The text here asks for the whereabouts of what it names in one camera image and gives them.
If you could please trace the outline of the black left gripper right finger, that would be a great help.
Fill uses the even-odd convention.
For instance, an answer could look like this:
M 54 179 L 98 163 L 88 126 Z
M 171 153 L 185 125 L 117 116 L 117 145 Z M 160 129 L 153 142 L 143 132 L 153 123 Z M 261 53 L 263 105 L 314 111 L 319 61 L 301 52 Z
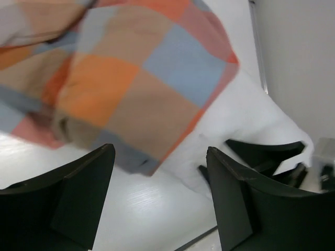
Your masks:
M 334 192 L 287 186 L 214 147 L 206 159 L 222 250 L 334 250 Z

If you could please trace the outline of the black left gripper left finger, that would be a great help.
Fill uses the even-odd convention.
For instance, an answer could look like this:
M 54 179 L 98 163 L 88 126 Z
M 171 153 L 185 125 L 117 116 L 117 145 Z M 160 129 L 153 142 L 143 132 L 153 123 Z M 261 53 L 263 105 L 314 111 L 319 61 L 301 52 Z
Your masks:
M 114 168 L 115 148 L 1 190 L 1 250 L 92 250 Z

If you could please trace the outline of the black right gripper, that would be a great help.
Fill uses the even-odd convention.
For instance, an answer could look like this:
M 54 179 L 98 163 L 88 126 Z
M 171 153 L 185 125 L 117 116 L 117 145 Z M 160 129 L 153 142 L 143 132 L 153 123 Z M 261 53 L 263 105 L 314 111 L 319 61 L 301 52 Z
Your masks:
M 298 160 L 306 153 L 302 141 L 262 145 L 229 139 L 225 144 L 241 161 L 215 150 L 209 157 L 210 166 L 198 167 L 215 193 L 249 193 L 253 187 L 270 192 L 276 185 L 299 189 L 308 174 L 314 175 L 320 192 L 334 191 L 333 139 L 321 140 L 312 153 L 311 166 Z

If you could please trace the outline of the orange grey checked pillowcase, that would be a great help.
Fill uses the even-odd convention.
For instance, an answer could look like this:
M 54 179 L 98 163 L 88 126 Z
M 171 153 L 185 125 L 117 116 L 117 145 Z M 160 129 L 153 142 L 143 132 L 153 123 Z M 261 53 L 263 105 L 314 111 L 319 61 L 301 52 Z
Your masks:
M 1 1 L 1 130 L 152 175 L 235 77 L 202 1 Z

